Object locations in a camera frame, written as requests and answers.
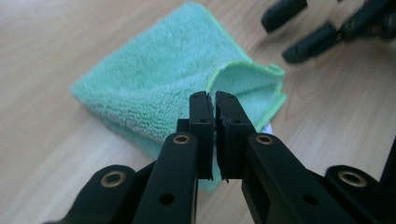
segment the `table surface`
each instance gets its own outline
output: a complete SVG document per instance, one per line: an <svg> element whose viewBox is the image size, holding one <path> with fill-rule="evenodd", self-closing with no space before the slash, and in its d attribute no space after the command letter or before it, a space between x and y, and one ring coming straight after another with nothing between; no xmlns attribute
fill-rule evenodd
<svg viewBox="0 0 396 224"><path fill-rule="evenodd" d="M199 1L257 63L286 71L278 136L321 175L346 164L379 179L396 134L396 41L340 44L304 64L281 52L329 20L339 26L362 1L308 1L271 35L260 24L275 0ZM0 223L62 218L98 170L151 162L107 130L69 93L107 54L179 7L181 0L0 1ZM241 182L199 192L197 223L252 223Z"/></svg>

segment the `green microfiber towel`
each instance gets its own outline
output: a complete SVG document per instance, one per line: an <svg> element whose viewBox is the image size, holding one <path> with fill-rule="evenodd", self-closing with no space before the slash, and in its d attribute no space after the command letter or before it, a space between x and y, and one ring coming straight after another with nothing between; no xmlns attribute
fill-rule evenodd
<svg viewBox="0 0 396 224"><path fill-rule="evenodd" d="M109 129L156 159L177 119L188 118L191 94L234 94L260 130L286 100L283 75L273 64L254 63L209 11L186 3L99 62L71 92ZM218 169L214 178L200 180L200 187L212 191Z"/></svg>

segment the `screw hole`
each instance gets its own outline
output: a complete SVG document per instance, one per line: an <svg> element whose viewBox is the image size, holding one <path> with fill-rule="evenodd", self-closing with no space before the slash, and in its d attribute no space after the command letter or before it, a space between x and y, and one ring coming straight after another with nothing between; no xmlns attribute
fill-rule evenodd
<svg viewBox="0 0 396 224"><path fill-rule="evenodd" d="M190 142L190 138L187 135L178 135L174 137L174 143L176 144L186 144Z"/></svg>
<svg viewBox="0 0 396 224"><path fill-rule="evenodd" d="M340 171L338 177L353 187L363 188L367 185L367 181L363 177L350 171Z"/></svg>
<svg viewBox="0 0 396 224"><path fill-rule="evenodd" d="M303 195L304 202L309 203L311 205L318 205L319 200L312 194L305 194Z"/></svg>
<svg viewBox="0 0 396 224"><path fill-rule="evenodd" d="M264 145L271 145L274 142L274 140L271 137L266 136L266 135L257 136L256 141L258 141L259 143L264 144Z"/></svg>
<svg viewBox="0 0 396 224"><path fill-rule="evenodd" d="M114 188L125 180L125 173L121 171L111 171L101 179L101 185L105 188Z"/></svg>
<svg viewBox="0 0 396 224"><path fill-rule="evenodd" d="M171 193L165 193L160 196L158 200L162 205L169 205L175 201L175 196Z"/></svg>

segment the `microfiber cloth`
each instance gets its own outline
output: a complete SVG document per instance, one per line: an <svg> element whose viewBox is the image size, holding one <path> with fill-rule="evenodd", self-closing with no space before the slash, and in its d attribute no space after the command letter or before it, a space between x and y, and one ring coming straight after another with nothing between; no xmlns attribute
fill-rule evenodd
<svg viewBox="0 0 396 224"><path fill-rule="evenodd" d="M189 97L216 91L238 97L257 130L286 100L284 72L254 63L212 14L186 3L104 58L71 92L110 130L156 159L177 119L189 117ZM212 191L220 182L199 182Z"/></svg>

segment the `black bracket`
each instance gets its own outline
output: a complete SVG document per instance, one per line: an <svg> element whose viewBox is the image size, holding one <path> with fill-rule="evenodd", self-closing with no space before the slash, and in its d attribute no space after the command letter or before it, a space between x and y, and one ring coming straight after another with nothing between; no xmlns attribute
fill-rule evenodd
<svg viewBox="0 0 396 224"><path fill-rule="evenodd" d="M191 96L190 111L158 160L137 173L120 165L98 171L66 217L49 223L194 223L197 180L212 177L216 134L205 92ZM325 176L307 170L278 138L256 133L229 93L216 93L216 124L221 175L242 179L255 223L396 223L395 144L379 183L344 165Z"/></svg>

